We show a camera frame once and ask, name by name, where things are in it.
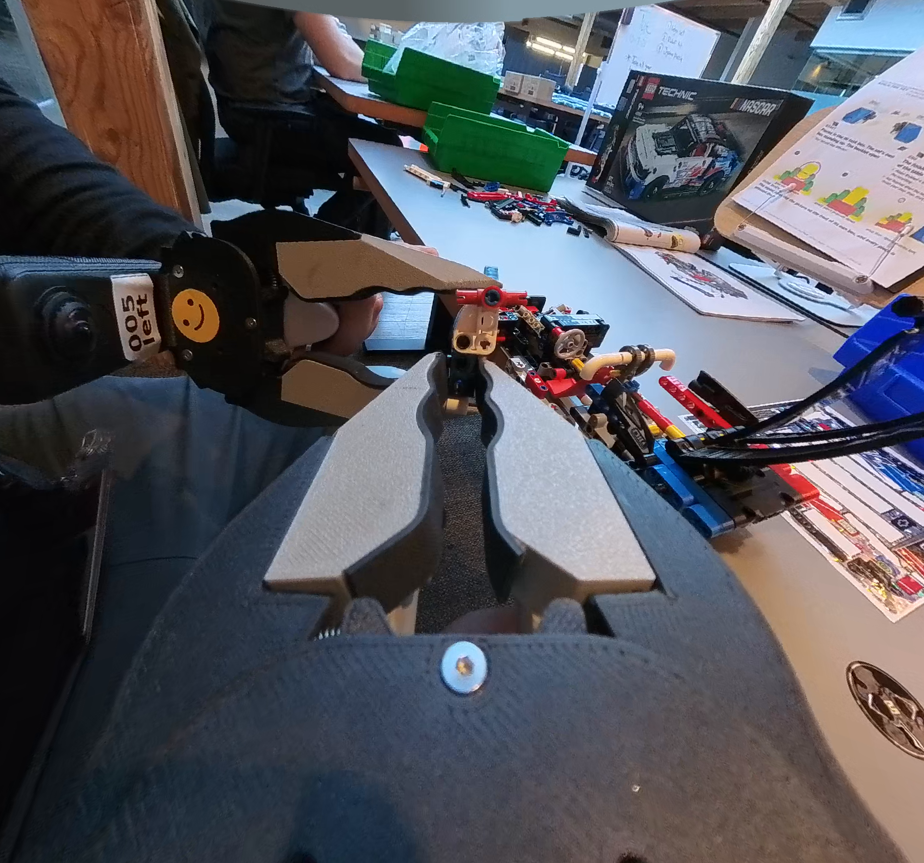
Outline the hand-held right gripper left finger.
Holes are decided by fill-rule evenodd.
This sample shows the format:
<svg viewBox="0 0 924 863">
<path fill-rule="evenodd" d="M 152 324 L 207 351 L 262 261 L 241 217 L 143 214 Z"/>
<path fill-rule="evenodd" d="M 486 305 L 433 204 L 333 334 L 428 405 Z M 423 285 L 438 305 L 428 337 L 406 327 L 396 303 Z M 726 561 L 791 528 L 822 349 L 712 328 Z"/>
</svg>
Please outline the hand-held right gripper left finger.
<svg viewBox="0 0 924 863">
<path fill-rule="evenodd" d="M 336 618 L 371 599 L 395 633 L 414 633 L 444 550 L 446 390 L 445 354 L 432 353 L 336 431 L 264 575 L 268 590 L 327 598 Z"/>
</svg>

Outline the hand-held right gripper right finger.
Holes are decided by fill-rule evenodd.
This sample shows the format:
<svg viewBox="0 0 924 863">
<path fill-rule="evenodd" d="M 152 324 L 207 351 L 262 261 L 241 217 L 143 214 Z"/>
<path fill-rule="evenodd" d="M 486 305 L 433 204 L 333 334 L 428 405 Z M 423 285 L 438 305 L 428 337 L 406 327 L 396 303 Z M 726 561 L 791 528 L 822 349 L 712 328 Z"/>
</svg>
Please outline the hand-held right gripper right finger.
<svg viewBox="0 0 924 863">
<path fill-rule="evenodd" d="M 491 585 L 537 628 L 555 601 L 649 593 L 656 574 L 595 453 L 608 453 L 497 364 L 480 365 Z"/>
</svg>

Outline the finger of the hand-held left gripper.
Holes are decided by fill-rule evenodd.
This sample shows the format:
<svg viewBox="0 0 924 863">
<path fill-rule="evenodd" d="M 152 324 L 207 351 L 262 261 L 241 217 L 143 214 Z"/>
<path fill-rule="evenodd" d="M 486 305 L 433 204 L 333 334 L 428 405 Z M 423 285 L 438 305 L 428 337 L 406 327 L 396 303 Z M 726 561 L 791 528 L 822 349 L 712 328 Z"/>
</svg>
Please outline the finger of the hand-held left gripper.
<svg viewBox="0 0 924 863">
<path fill-rule="evenodd" d="M 300 357 L 281 377 L 284 403 L 350 419 L 405 375 L 394 366 L 367 366 L 347 357 Z"/>
<path fill-rule="evenodd" d="M 454 294 L 501 286 L 451 259 L 366 235 L 280 242 L 276 261 L 284 283 L 303 300 L 355 300 L 383 292 Z"/>
</svg>

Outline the toy brick car model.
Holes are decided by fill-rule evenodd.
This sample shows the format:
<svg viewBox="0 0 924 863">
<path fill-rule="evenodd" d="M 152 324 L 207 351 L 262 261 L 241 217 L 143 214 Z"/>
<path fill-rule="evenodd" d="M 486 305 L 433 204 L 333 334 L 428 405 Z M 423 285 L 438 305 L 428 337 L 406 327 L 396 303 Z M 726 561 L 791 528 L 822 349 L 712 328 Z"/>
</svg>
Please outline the toy brick car model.
<svg viewBox="0 0 924 863">
<path fill-rule="evenodd" d="M 827 457 L 840 438 L 899 421 L 853 424 L 834 412 L 862 369 L 842 371 L 805 400 L 759 417 L 707 372 L 683 384 L 676 354 L 629 345 L 597 353 L 609 326 L 543 296 L 501 314 L 493 360 L 521 385 L 628 463 L 701 534 L 714 538 L 787 513 L 811 489 L 780 466 Z"/>
</svg>

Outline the person's left hand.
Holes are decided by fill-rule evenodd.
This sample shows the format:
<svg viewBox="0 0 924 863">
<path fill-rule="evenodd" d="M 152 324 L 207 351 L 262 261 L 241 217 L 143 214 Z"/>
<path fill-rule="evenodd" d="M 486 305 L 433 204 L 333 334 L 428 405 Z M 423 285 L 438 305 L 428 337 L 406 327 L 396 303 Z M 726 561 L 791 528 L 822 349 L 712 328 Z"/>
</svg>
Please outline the person's left hand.
<svg viewBox="0 0 924 863">
<path fill-rule="evenodd" d="M 380 293 L 333 302 L 332 308 L 338 317 L 337 330 L 329 338 L 312 344 L 312 349 L 341 357 L 353 356 L 376 329 L 383 307 L 384 297 Z"/>
</svg>

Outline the black office chair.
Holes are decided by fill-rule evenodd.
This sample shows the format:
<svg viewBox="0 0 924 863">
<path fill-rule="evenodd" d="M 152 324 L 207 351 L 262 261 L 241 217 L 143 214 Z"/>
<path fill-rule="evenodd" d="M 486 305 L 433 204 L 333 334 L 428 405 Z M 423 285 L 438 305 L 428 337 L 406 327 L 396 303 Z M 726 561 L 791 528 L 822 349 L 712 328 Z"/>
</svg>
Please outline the black office chair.
<svg viewBox="0 0 924 863">
<path fill-rule="evenodd" d="M 286 207 L 309 215 L 306 200 L 321 184 L 321 177 L 272 156 L 273 141 L 294 130 L 302 114 L 289 105 L 245 103 L 238 112 L 253 129 L 253 141 L 237 145 L 218 137 L 217 104 L 189 9 L 182 0 L 154 3 L 201 213 L 210 213 L 213 203 L 240 200 L 264 209 Z"/>
</svg>

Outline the clear plastic bag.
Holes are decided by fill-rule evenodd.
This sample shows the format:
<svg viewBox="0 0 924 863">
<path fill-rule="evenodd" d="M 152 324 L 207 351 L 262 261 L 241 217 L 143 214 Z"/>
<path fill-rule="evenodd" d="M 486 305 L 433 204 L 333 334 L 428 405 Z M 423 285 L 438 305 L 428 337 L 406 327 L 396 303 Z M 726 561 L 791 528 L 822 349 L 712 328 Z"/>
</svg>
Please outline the clear plastic bag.
<svg viewBox="0 0 924 863">
<path fill-rule="evenodd" d="M 405 52 L 416 51 L 485 75 L 501 77 L 504 32 L 504 22 L 417 22 L 404 32 L 384 71 L 395 74 Z"/>
</svg>

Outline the open instruction booklet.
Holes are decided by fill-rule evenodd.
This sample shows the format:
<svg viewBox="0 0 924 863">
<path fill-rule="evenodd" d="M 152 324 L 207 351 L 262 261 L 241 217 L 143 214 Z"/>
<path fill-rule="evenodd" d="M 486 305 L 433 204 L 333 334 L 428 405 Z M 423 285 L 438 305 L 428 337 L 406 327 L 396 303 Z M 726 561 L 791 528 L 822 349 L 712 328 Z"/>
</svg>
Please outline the open instruction booklet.
<svg viewBox="0 0 924 863">
<path fill-rule="evenodd" d="M 642 220 L 595 202 L 566 197 L 558 197 L 557 202 L 700 315 L 786 324 L 803 321 L 802 315 L 701 258 L 699 235 L 692 230 Z"/>
</svg>

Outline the shiny sticker sheet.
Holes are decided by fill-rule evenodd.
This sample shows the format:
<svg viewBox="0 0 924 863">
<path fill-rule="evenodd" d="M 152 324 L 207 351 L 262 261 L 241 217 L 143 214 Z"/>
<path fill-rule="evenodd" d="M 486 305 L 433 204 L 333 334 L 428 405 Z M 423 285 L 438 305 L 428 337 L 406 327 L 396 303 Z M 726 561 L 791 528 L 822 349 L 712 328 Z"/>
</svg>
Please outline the shiny sticker sheet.
<svg viewBox="0 0 924 863">
<path fill-rule="evenodd" d="M 922 610 L 923 470 L 900 448 L 784 464 L 810 500 L 784 516 L 892 624 Z"/>
</svg>

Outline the grey flat device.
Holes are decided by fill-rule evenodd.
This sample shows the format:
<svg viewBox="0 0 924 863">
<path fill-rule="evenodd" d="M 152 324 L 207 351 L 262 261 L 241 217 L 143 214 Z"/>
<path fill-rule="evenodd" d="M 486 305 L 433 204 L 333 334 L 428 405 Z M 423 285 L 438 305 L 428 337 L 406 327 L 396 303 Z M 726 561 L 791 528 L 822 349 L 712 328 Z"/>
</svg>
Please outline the grey flat device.
<svg viewBox="0 0 924 863">
<path fill-rule="evenodd" d="M 748 282 L 792 301 L 843 308 L 860 304 L 858 299 L 842 296 L 802 273 L 787 272 L 762 263 L 744 262 L 731 262 L 728 269 Z"/>
</svg>

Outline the blue plastic bin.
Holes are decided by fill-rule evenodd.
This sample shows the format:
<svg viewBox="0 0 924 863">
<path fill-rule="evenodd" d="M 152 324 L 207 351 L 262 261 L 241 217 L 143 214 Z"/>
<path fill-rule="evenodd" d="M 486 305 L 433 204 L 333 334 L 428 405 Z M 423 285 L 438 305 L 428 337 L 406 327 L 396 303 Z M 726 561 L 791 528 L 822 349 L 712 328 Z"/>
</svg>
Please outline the blue plastic bin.
<svg viewBox="0 0 924 863">
<path fill-rule="evenodd" d="M 852 375 L 847 400 L 871 424 L 899 421 L 876 428 L 865 437 L 840 438 L 826 451 L 858 454 L 899 446 L 917 464 L 923 463 L 923 336 L 922 298 L 902 294 L 850 336 L 834 354 Z"/>
</svg>

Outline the dark box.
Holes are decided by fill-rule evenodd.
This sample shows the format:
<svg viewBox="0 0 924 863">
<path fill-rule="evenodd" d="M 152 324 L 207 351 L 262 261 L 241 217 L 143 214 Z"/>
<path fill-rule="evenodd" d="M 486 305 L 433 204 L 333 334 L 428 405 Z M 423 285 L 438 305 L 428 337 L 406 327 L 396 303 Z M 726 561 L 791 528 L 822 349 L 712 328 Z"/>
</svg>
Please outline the dark box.
<svg viewBox="0 0 924 863">
<path fill-rule="evenodd" d="M 585 192 L 642 220 L 707 233 L 738 179 L 812 107 L 791 91 L 630 71 Z"/>
</svg>

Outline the whiteboard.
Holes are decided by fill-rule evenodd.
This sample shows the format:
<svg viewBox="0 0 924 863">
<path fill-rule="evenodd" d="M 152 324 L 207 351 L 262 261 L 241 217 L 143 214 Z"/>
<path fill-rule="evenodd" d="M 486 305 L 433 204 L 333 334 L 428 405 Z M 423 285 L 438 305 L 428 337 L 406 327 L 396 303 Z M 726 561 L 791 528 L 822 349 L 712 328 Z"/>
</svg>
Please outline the whiteboard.
<svg viewBox="0 0 924 863">
<path fill-rule="evenodd" d="M 701 77 L 721 35 L 720 30 L 659 5 L 625 9 L 598 72 L 595 103 L 616 106 L 631 71 Z"/>
</svg>

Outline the round black disc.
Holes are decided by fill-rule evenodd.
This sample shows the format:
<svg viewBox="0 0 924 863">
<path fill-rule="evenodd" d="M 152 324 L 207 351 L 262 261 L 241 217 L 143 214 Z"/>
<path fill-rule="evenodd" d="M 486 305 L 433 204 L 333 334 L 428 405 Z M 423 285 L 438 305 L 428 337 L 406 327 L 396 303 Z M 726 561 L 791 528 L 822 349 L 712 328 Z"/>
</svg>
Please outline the round black disc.
<svg viewBox="0 0 924 863">
<path fill-rule="evenodd" d="M 867 720 L 894 747 L 923 760 L 923 707 L 906 687 L 883 669 L 852 661 L 847 688 Z"/>
</svg>

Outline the wooden post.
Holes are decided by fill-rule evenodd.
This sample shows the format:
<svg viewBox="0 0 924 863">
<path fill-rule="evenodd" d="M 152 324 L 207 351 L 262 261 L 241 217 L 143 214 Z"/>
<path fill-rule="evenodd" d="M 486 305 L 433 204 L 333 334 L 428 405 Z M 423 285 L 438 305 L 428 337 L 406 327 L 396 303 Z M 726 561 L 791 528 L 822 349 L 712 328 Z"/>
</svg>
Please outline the wooden post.
<svg viewBox="0 0 924 863">
<path fill-rule="evenodd" d="M 202 221 L 155 0 L 18 0 L 68 130 L 155 201 Z"/>
</svg>

